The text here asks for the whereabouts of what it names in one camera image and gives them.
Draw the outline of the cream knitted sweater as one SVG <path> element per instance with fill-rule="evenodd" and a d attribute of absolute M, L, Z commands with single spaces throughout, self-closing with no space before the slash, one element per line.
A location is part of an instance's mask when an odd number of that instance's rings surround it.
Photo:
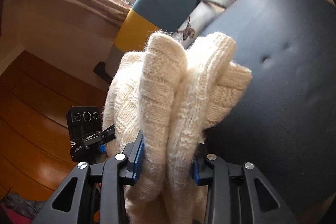
<path fill-rule="evenodd" d="M 203 132 L 240 101 L 251 71 L 233 62 L 234 39 L 221 32 L 197 38 L 189 49 L 163 32 L 141 52 L 126 53 L 109 87 L 102 126 L 115 127 L 108 156 L 143 133 L 145 156 L 134 186 L 125 189 L 131 223 L 203 221 L 207 188 L 191 178 Z"/>

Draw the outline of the deer print cushion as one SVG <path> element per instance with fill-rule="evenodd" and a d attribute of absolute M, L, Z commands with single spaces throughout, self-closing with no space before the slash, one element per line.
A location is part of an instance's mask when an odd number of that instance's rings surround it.
<path fill-rule="evenodd" d="M 225 8 L 201 1 L 173 35 L 184 49 L 188 49 L 202 31 L 216 19 Z"/>

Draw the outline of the multicolour sofa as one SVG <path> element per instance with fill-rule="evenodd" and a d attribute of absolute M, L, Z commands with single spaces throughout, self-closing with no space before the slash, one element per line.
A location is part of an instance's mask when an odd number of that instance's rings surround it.
<path fill-rule="evenodd" d="M 107 75 L 114 77 L 125 53 L 142 51 L 152 33 L 175 34 L 201 1 L 226 9 L 235 0 L 136 0 L 110 49 L 105 62 Z"/>

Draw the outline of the black leather ottoman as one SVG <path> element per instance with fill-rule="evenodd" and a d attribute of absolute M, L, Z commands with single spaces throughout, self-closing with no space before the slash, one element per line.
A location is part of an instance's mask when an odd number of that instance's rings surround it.
<path fill-rule="evenodd" d="M 335 193 L 335 7 L 326 0 L 236 0 L 204 31 L 236 42 L 252 81 L 207 130 L 210 152 L 262 171 L 295 214 Z"/>

